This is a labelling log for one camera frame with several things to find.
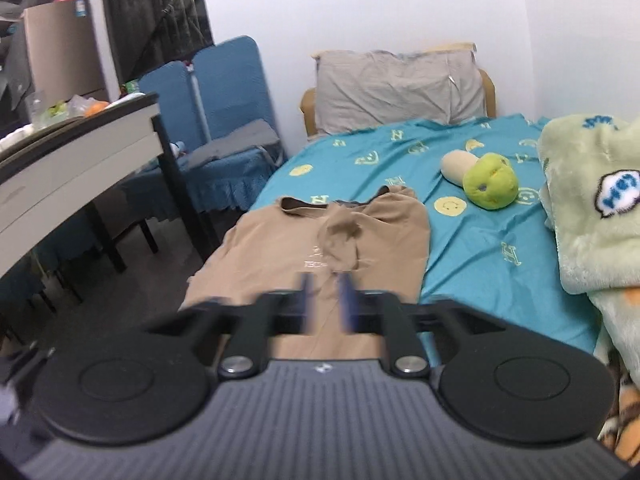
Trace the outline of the teal patterned bed sheet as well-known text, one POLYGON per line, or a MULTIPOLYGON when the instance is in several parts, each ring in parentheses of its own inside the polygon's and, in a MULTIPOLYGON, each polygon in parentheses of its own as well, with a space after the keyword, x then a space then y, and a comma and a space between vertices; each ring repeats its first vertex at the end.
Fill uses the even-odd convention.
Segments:
POLYGON ((516 114, 460 126, 413 120, 322 136, 269 179, 254 206, 281 196, 312 204, 365 202, 383 185, 408 186, 425 206, 432 230, 423 300, 456 298, 593 352, 600 315, 586 296, 562 289, 555 239, 544 224, 537 157, 543 126, 516 114), (503 156, 518 176, 515 202, 497 211, 472 204, 440 173, 442 156, 453 150, 503 156))

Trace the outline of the blue covered chair far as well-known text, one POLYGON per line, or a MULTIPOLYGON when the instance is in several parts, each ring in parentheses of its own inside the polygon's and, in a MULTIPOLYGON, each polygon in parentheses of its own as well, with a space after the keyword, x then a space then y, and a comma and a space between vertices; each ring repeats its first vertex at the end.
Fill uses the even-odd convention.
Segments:
POLYGON ((151 119, 160 154, 122 184, 128 203, 143 219, 180 219, 204 257, 208 238, 186 185, 186 159, 172 149, 178 145, 190 152, 203 141, 189 70, 183 62, 169 62, 144 75, 139 87, 147 96, 155 96, 160 107, 151 119))

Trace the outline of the blue covered chair near bed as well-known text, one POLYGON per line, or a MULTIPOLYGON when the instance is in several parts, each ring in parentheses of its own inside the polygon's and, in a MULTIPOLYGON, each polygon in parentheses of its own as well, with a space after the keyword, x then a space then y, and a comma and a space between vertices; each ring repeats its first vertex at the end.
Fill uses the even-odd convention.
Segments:
MULTIPOLYGON (((268 122, 277 133, 262 58, 253 38, 239 36, 205 48, 194 56, 192 65, 206 123, 204 144, 256 119, 268 122)), ((186 184, 196 210, 249 210, 285 159, 280 139, 269 148, 252 148, 195 169, 186 167, 186 184)))

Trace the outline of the orange tiger pattern blanket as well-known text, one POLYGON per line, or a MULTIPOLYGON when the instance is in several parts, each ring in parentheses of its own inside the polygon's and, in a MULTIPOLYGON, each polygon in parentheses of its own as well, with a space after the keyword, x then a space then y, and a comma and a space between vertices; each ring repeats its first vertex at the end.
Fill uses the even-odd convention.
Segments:
POLYGON ((598 440, 630 466, 638 466, 640 392, 616 350, 608 352, 606 367, 614 379, 615 398, 598 440))

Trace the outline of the grey pillow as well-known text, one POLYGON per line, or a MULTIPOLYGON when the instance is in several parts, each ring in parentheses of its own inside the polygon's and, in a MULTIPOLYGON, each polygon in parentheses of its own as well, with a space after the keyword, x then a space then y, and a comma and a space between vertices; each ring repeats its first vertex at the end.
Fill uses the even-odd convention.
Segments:
POLYGON ((428 119, 457 125, 488 112, 474 48, 316 56, 314 126, 335 134, 428 119))

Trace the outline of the light green fleece blanket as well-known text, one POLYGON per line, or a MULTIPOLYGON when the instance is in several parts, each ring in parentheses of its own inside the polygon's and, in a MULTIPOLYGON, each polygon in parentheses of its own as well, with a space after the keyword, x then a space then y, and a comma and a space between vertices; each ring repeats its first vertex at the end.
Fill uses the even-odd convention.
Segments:
POLYGON ((602 314, 631 378, 639 377, 639 124, 608 115, 550 120, 538 140, 540 198, 561 284, 602 314))

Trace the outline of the tan t-shirt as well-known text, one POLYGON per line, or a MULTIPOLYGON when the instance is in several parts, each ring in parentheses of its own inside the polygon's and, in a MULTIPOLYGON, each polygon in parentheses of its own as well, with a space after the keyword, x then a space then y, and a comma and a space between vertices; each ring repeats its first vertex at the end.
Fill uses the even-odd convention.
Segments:
POLYGON ((279 336, 277 359, 375 359, 374 335, 351 335, 343 323, 338 277, 361 290, 384 290, 413 304, 430 252, 427 210, 413 190, 383 186, 365 203, 310 204, 281 197, 243 214, 221 246, 189 278, 183 307, 209 298, 250 304, 264 292, 299 286, 312 276, 306 332, 279 336))

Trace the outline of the green and cream plush toy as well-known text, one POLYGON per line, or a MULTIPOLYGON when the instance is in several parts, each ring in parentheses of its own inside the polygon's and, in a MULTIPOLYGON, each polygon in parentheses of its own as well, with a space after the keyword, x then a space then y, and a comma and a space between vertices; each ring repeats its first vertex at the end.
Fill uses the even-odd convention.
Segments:
POLYGON ((506 156, 487 153, 477 157, 455 150, 442 156, 440 172, 448 182, 462 188, 465 196, 480 208, 503 209, 518 198, 520 184, 506 156))

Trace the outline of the clear glass on table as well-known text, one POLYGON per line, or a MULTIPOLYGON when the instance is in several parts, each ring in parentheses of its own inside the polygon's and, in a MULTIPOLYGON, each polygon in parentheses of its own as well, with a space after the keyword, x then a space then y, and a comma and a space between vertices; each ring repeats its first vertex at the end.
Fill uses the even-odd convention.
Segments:
POLYGON ((34 91, 25 98, 25 107, 32 126, 38 130, 47 122, 47 101, 42 91, 34 91))

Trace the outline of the grey folded cloth on chair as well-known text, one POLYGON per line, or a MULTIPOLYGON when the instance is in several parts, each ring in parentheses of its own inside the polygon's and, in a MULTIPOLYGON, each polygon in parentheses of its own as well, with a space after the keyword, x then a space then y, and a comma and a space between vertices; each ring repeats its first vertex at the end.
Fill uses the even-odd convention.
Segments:
POLYGON ((212 162, 251 150, 278 145, 280 138, 263 119, 256 119, 236 128, 228 136, 210 141, 192 152, 186 158, 186 166, 195 169, 212 162))

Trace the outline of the white table with black legs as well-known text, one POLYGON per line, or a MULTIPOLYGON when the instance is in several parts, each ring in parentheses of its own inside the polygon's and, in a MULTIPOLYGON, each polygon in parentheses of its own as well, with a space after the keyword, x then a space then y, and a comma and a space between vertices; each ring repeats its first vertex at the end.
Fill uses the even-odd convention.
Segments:
MULTIPOLYGON (((157 158, 155 96, 42 130, 1 153, 1 272, 108 188, 157 158)), ((219 244, 207 234, 207 259, 219 244)))

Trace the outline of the brown refrigerator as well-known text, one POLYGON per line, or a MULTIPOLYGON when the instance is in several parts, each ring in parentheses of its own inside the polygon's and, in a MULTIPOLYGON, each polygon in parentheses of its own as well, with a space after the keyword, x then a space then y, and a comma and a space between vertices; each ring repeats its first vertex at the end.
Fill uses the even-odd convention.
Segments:
POLYGON ((24 41, 12 79, 16 102, 32 92, 49 106, 73 96, 108 99, 89 0, 26 9, 14 38, 24 41))

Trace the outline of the dark window with grille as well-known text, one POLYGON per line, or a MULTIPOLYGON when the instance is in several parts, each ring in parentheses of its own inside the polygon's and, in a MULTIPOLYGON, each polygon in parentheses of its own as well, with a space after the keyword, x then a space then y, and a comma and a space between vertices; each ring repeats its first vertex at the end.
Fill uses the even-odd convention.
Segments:
POLYGON ((205 0, 103 0, 120 84, 214 43, 205 0))

